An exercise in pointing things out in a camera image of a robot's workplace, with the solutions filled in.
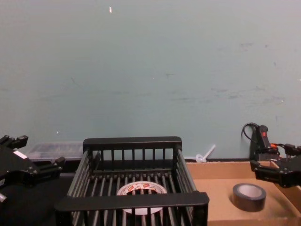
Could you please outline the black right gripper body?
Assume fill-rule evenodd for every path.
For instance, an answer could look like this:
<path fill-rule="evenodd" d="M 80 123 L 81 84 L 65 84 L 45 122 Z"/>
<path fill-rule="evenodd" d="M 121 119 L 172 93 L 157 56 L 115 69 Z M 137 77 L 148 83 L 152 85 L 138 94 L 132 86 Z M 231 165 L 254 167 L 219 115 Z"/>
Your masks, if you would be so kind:
<path fill-rule="evenodd" d="M 279 185 L 284 188 L 301 185 L 301 157 L 296 156 L 280 164 Z"/>

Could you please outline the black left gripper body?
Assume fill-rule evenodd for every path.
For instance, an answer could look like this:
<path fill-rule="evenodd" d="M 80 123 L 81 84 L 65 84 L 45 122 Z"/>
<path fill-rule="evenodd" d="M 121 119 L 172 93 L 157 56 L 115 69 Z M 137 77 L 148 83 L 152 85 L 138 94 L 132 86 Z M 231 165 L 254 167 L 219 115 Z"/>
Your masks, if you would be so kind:
<path fill-rule="evenodd" d="M 0 146 L 0 186 L 33 185 L 39 168 L 19 151 Z"/>

